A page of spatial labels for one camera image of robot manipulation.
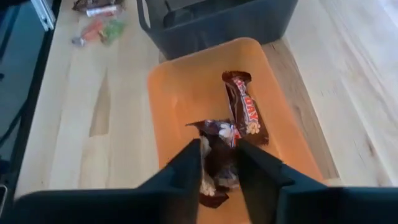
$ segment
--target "black cable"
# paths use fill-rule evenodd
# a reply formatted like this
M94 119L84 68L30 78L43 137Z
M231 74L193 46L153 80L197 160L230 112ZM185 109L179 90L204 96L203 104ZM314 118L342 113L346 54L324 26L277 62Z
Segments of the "black cable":
M10 126L8 127L7 131L4 133L3 136L0 138L0 149L4 145L4 143L9 139L12 131L15 129L15 127L18 124L18 121L20 120L22 116L22 112L25 110L27 100L25 100L24 104L22 104L21 108L19 109L18 113L15 115L14 119L12 119Z

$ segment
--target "orange plastic bin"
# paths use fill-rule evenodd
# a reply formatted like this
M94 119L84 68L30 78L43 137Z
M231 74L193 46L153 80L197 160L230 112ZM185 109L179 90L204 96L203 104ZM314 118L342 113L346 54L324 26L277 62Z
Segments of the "orange plastic bin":
M287 165L322 181L322 176L290 112L260 44L240 38L158 65L149 74L148 91L159 165L164 167L198 131L187 123L232 118L221 74L249 72L249 94L255 99L269 131L262 149ZM240 191L229 194L217 209L200 206L198 223L249 223Z

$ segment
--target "wooden table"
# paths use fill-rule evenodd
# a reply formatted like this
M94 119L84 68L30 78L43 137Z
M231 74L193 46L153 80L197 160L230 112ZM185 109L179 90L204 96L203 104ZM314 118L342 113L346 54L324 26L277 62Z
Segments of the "wooden table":
M133 188L157 172L146 76L159 51L136 3L112 46L70 39L87 25L62 2L16 197L45 189ZM329 184L398 185L398 3L299 1L264 46Z

